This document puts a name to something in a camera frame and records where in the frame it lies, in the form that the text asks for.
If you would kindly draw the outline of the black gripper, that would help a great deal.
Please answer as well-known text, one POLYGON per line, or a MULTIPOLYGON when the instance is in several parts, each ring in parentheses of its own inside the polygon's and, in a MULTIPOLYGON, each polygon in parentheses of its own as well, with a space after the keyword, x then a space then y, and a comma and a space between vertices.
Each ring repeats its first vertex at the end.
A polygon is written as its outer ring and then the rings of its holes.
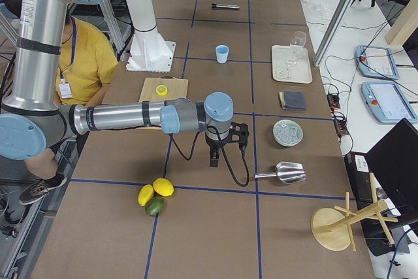
POLYGON ((219 153, 225 153, 224 146, 229 138, 231 128, 219 131, 215 126, 208 126, 205 131, 205 139, 207 145, 210 147, 210 166, 218 167, 219 153))

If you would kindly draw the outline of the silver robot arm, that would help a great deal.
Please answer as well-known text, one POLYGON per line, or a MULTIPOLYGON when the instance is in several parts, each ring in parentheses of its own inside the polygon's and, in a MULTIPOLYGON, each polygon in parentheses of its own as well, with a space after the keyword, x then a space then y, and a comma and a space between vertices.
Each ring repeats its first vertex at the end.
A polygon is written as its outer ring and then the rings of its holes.
POLYGON ((13 87, 1 105, 1 155, 25 160, 88 131, 160 127, 199 131, 212 150, 232 141, 233 101, 223 92, 204 102, 186 98, 127 105, 57 105, 55 83, 67 7, 74 0, 23 0, 13 87))

